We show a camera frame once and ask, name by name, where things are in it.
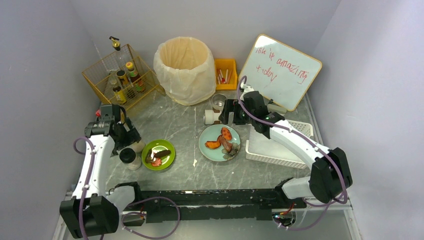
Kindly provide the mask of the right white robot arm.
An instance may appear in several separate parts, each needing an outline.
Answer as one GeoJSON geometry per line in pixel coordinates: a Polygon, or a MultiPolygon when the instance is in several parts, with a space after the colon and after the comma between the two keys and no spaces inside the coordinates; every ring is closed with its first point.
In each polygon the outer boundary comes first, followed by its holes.
{"type": "Polygon", "coordinates": [[[309,177],[286,179],[276,188],[284,199],[315,198],[323,205],[347,203],[347,189],[353,180],[341,148],[330,149],[312,141],[283,115],[271,111],[258,91],[245,90],[236,99],[225,100],[218,119],[227,124],[230,113],[234,124],[251,124],[257,133],[288,149],[309,168],[309,177]]]}

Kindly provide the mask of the cream lid shaker jar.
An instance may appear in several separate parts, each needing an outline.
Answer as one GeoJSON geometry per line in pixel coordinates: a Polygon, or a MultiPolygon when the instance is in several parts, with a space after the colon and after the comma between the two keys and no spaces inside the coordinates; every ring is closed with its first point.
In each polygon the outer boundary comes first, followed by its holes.
{"type": "Polygon", "coordinates": [[[141,153],[145,148],[146,143],[141,139],[132,143],[129,148],[131,148],[136,154],[141,153]]]}

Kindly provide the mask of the small yellow label bottle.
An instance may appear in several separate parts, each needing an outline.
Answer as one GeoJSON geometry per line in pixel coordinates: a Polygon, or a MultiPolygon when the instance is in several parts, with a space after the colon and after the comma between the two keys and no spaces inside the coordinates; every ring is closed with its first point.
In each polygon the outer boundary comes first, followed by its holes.
{"type": "Polygon", "coordinates": [[[112,88],[112,90],[113,90],[113,92],[114,92],[114,95],[115,95],[116,101],[117,101],[119,104],[124,105],[124,104],[126,104],[126,103],[127,103],[127,98],[125,97],[125,94],[124,94],[124,92],[123,92],[123,89],[122,89],[119,85],[115,85],[115,86],[112,88]]]}

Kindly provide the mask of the tall yellow label spice jar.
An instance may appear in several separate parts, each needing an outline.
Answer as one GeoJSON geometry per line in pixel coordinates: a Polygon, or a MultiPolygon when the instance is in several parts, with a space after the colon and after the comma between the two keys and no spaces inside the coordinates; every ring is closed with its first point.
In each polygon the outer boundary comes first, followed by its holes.
{"type": "Polygon", "coordinates": [[[119,79],[123,92],[129,99],[134,99],[136,97],[136,93],[133,91],[133,88],[130,85],[130,80],[127,77],[127,74],[124,70],[118,70],[116,72],[116,76],[119,79]]]}

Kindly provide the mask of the clear oil dispenser bottle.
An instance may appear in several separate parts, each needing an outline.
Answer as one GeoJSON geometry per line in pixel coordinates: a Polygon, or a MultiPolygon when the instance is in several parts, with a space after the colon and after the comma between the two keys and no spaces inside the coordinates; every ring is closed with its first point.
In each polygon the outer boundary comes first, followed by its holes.
{"type": "Polygon", "coordinates": [[[128,71],[128,69],[126,68],[126,63],[128,62],[127,55],[121,47],[120,39],[113,36],[110,36],[109,39],[112,41],[112,47],[115,50],[115,59],[118,63],[118,66],[120,67],[121,70],[127,72],[128,71]]]}

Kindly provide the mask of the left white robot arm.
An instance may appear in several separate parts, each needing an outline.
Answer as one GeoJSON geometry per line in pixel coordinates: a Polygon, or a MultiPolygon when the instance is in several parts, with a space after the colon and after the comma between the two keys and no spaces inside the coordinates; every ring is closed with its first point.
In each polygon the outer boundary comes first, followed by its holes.
{"type": "Polygon", "coordinates": [[[119,183],[107,195],[107,163],[119,150],[138,143],[141,136],[124,107],[105,104],[100,115],[84,129],[84,162],[70,200],[60,203],[59,213],[75,239],[115,233],[121,213],[141,198],[137,182],[119,183]]]}

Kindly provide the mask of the red cap sauce bottle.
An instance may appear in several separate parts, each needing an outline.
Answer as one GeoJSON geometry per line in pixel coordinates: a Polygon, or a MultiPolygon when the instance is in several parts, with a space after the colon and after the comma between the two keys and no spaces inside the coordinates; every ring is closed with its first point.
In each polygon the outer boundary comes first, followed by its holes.
{"type": "Polygon", "coordinates": [[[125,67],[128,70],[129,78],[135,90],[139,93],[144,93],[146,87],[144,85],[144,82],[141,80],[141,76],[138,73],[135,64],[132,61],[129,61],[125,64],[125,67]]]}

